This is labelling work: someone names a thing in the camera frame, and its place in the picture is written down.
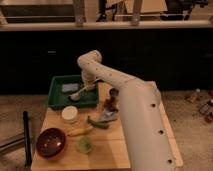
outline green basket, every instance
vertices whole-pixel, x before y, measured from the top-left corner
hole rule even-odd
[[[66,106],[75,106],[77,108],[96,107],[99,102],[98,83],[92,91],[83,91],[79,101],[70,101],[68,96],[72,93],[63,93],[62,85],[69,83],[83,82],[80,75],[54,76],[51,81],[51,86],[48,94],[48,107],[53,110],[63,109]]]

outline wooden table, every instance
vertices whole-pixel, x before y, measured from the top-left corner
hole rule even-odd
[[[92,119],[96,120],[103,110],[105,99],[109,98],[108,92],[110,88],[111,86],[106,83],[99,83],[100,102],[98,106],[93,109],[79,109],[79,119],[75,124],[65,123],[61,118],[61,110],[54,111],[48,108],[42,130],[51,127],[57,127],[64,130],[65,132],[68,132],[73,127],[81,127],[88,115],[90,115]],[[176,158],[176,165],[180,167],[183,165],[182,158],[179,153],[174,134],[170,127],[163,104],[160,105],[160,110],[172,151]],[[88,134],[88,136],[93,140],[94,144],[94,148],[91,153],[89,153],[89,155],[85,155],[76,151],[75,143],[79,137],[69,137],[68,148],[62,157],[55,162],[45,160],[37,153],[35,153],[31,166],[32,171],[93,169],[119,170],[130,168],[120,119],[110,122],[110,127],[107,130],[94,128],[92,132]]]

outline white cup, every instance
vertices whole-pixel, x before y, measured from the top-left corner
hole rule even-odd
[[[75,106],[67,106],[62,110],[62,118],[68,123],[77,121],[78,109]]]

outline yellow banana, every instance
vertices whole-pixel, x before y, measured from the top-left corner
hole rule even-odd
[[[84,127],[84,128],[73,129],[73,130],[69,131],[68,136],[74,137],[74,136],[78,136],[78,135],[87,134],[92,129],[93,129],[92,125],[90,125],[88,127]]]

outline brown bowl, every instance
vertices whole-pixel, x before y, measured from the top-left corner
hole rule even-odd
[[[38,137],[36,151],[43,158],[55,158],[64,151],[65,146],[65,133],[58,128],[49,128]]]

